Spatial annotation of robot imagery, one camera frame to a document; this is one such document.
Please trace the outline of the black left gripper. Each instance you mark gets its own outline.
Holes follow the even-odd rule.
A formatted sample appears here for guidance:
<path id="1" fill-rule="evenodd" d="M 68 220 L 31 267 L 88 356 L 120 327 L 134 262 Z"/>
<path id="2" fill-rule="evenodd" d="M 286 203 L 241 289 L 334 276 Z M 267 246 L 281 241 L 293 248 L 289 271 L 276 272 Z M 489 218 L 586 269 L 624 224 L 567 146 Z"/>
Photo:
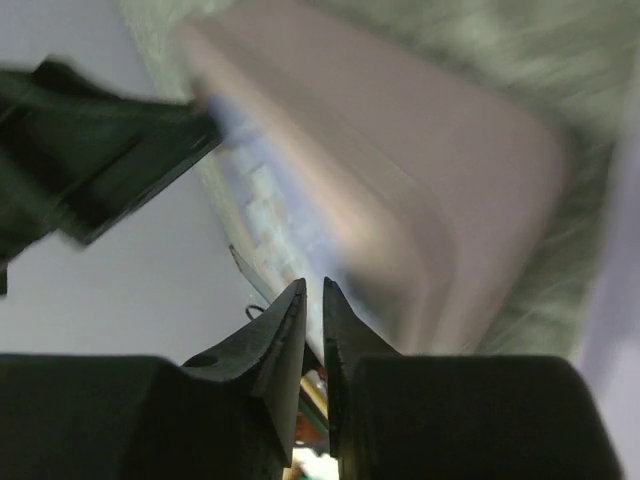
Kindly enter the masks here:
<path id="1" fill-rule="evenodd" d="M 191 103 L 119 96 L 71 65 L 1 67 L 1 266 L 61 232 L 94 242 L 222 141 Z"/>

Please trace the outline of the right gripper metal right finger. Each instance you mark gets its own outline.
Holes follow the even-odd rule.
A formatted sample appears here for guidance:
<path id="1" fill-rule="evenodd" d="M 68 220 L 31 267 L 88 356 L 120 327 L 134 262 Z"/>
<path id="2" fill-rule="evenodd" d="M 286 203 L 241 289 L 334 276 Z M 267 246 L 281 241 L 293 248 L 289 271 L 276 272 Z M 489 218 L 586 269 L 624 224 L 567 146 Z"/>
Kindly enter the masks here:
<path id="1" fill-rule="evenodd" d="M 361 415 L 353 404 L 353 373 L 366 357 L 399 352 L 355 314 L 338 283 L 328 277 L 323 286 L 323 348 L 330 454 L 338 460 L 340 478 L 365 479 L 368 459 L 357 446 Z"/>

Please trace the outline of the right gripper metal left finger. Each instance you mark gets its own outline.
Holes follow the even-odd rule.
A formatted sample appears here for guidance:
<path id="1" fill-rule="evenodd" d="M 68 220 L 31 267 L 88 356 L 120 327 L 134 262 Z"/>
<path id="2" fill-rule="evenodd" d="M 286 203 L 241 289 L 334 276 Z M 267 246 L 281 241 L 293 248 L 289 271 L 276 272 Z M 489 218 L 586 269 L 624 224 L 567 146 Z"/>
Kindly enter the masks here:
<path id="1" fill-rule="evenodd" d="M 291 465 L 306 305 L 306 281 L 296 279 L 256 319 L 182 365 L 211 396 L 205 410 L 217 469 Z"/>

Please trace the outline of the silver tin lid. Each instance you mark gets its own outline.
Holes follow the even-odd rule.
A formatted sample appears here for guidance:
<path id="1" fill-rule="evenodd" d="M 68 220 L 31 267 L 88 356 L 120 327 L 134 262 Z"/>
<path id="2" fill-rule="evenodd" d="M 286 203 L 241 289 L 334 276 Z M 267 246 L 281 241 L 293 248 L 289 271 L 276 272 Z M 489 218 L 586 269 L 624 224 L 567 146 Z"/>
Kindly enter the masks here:
<path id="1" fill-rule="evenodd" d="M 273 292 L 325 278 L 403 353 L 470 353 L 569 179 L 566 137 L 504 96 L 300 1 L 246 1 L 174 37 L 223 131 L 208 181 Z"/>

